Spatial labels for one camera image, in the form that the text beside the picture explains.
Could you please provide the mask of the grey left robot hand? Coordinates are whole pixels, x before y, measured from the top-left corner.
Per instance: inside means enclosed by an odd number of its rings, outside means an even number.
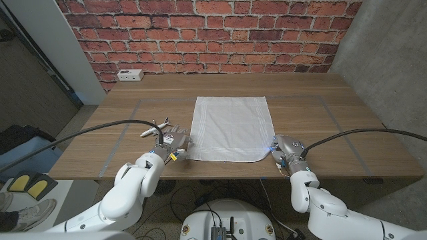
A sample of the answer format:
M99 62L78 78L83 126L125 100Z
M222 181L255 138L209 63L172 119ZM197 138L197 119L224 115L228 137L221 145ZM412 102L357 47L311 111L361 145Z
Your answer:
M163 144L155 146L154 153L159 155L164 161L172 154L177 161L183 161L189 158L186 151L187 146L193 143L193 139L186 134L187 129L175 125L163 132Z

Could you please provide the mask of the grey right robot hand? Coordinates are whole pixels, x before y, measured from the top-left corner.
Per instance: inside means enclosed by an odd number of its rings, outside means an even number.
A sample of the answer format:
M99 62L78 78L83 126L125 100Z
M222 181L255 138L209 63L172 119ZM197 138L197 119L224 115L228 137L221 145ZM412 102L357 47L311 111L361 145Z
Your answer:
M294 161L302 161L304 146L297 139L289 135L274 135L270 152L280 167L286 167Z

